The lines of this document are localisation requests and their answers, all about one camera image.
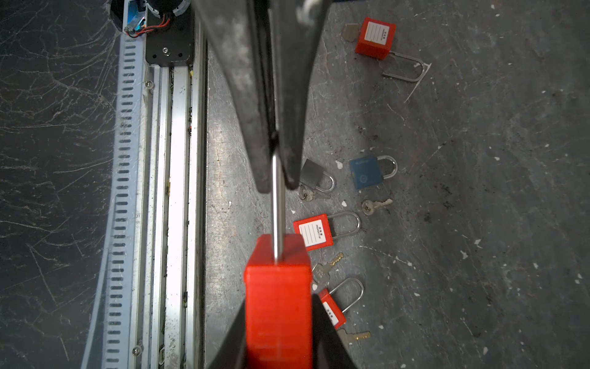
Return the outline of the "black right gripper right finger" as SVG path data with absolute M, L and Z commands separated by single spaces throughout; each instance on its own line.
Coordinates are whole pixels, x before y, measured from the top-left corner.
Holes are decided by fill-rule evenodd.
M 312 295 L 314 369 L 356 369 L 318 295 Z

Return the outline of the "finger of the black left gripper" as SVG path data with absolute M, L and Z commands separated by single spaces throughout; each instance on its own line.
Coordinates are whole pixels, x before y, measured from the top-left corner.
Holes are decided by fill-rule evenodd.
M 272 1 L 278 148 L 288 189 L 298 188 L 304 148 L 310 77 L 331 1 Z
M 258 192 L 271 188 L 273 83 L 267 1 L 193 1 L 227 80 Z

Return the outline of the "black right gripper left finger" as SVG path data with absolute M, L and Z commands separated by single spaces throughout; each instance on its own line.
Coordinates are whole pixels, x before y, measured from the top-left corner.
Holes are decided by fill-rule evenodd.
M 244 302 L 242 302 L 224 341 L 209 364 L 210 369 L 244 369 L 247 367 Z

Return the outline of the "red padlock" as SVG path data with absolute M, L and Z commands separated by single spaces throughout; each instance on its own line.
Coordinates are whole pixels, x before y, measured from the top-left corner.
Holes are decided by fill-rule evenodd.
M 346 284 L 355 284 L 358 288 L 359 295 L 353 301 L 351 301 L 350 304 L 348 304 L 346 307 L 340 307 L 334 299 L 333 295 L 336 294 L 338 290 Z M 345 313 L 361 300 L 361 298 L 364 296 L 364 292 L 364 284 L 361 280 L 354 277 L 345 279 L 332 289 L 325 288 L 322 291 L 320 291 L 318 296 L 321 300 L 325 312 L 327 312 L 330 322 L 332 323 L 335 329 L 339 329 L 347 322 Z
M 284 171 L 271 160 L 269 235 L 258 238 L 244 270 L 249 368 L 311 368 L 311 267 L 301 235 L 286 232 Z
M 420 67 L 420 72 L 416 77 L 397 75 L 390 72 L 382 73 L 382 76 L 385 78 L 417 84 L 424 78 L 430 69 L 430 65 L 419 58 L 393 51 L 392 47 L 395 32 L 396 25 L 393 23 L 382 22 L 373 18 L 365 18 L 361 24 L 345 24 L 342 30 L 342 37 L 347 42 L 356 43 L 356 54 L 374 58 L 379 61 L 384 61 L 387 57 L 401 58 L 418 65 Z
M 337 218 L 352 218 L 354 228 L 348 232 L 337 233 L 332 222 Z M 293 222 L 293 230 L 301 235 L 308 251 L 330 247 L 340 238 L 356 235 L 361 230 L 361 219 L 355 212 L 340 212 L 335 215 L 320 214 Z

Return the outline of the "small black padlock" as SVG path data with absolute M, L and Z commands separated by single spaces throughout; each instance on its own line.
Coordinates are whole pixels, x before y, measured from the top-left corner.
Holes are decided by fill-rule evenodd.
M 321 181 L 324 178 L 328 178 L 330 180 L 330 185 L 327 188 L 321 186 Z M 327 173 L 321 165 L 311 161 L 310 159 L 307 159 L 304 162 L 304 165 L 301 169 L 300 180 L 301 184 L 324 194 L 332 192 L 336 187 L 335 178 L 331 174 Z

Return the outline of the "blue padlock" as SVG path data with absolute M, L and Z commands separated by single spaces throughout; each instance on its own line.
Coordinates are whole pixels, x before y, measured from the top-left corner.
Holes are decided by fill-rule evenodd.
M 392 165 L 392 170 L 384 173 L 380 167 L 381 161 L 388 161 Z M 354 187 L 356 190 L 362 190 L 380 185 L 384 180 L 393 178 L 399 167 L 396 159 L 390 155 L 369 155 L 349 161 L 349 168 Z

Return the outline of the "small silver key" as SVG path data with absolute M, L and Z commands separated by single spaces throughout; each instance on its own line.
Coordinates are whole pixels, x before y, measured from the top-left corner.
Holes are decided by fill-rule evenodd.
M 297 190 L 297 195 L 301 201 L 310 202 L 313 200 L 327 200 L 331 198 L 330 193 L 317 192 L 303 184 Z

